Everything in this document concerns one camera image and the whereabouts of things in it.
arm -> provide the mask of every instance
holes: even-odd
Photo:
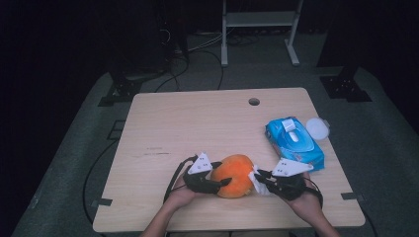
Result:
[[[147,228],[141,233],[141,237],[159,237],[164,236],[167,225],[173,214],[181,208],[189,204],[196,196],[199,196],[185,186],[182,176],[176,181],[175,188],[170,196],[157,211],[154,218],[148,224]]]
[[[303,174],[305,178],[309,179],[308,173]],[[308,187],[314,188],[313,184],[305,180]],[[302,220],[310,224],[320,237],[339,237],[337,230],[330,224],[321,210],[318,198],[309,193],[305,192],[301,197],[294,200],[284,201],[290,206],[295,214]]]

wet wipes package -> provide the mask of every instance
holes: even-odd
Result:
[[[324,169],[324,153],[296,118],[279,118],[266,125],[265,135],[280,155]]]

metal rack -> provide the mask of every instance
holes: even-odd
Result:
[[[299,66],[299,60],[293,49],[293,39],[301,12],[303,0],[298,0],[295,11],[286,12],[239,12],[227,13],[226,0],[222,2],[222,42],[221,42],[221,64],[228,65],[227,56],[227,28],[231,27],[276,27],[291,26],[291,35],[285,39],[287,51],[290,55],[293,66]]]

table top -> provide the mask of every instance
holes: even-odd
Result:
[[[259,101],[252,106],[250,101]],[[134,97],[93,227],[98,232],[142,231],[160,208],[179,164],[205,151],[220,161],[245,154],[260,169],[272,170],[279,157],[265,137],[273,119],[318,117],[303,88],[138,94]],[[352,189],[328,138],[317,141],[325,169],[311,173],[324,195],[332,225],[365,223],[358,202],[343,200]],[[309,227],[274,195],[253,191],[241,198],[196,198],[172,217],[168,231],[290,229]]]

floor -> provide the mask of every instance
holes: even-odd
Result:
[[[415,236],[419,233],[416,223],[419,219],[418,134],[382,90],[377,78],[363,68],[358,70],[355,80],[368,93],[371,102],[348,103],[345,99],[328,97],[319,77],[336,75],[341,68],[316,67],[326,34],[296,35],[298,67],[292,66],[284,46],[287,36],[241,39],[252,43],[230,46],[229,64],[224,68],[219,64],[217,41],[191,53],[188,67],[185,60],[173,60],[172,72],[180,74],[177,83],[169,80],[172,75],[168,73],[145,82],[140,93],[154,93],[156,89],[173,92],[305,88],[318,114],[330,123],[329,139],[360,206],[371,219],[361,227],[339,228],[340,233],[375,236],[375,229],[380,237]],[[213,37],[189,36],[189,47]],[[109,74],[98,78],[13,236],[138,236],[139,232],[96,233],[91,224],[118,146],[113,138],[121,134],[119,128],[123,128],[130,106],[129,102],[98,106],[111,86]],[[300,237],[313,236],[311,229],[291,232]],[[246,234],[273,236],[277,233],[235,232],[233,236]]]

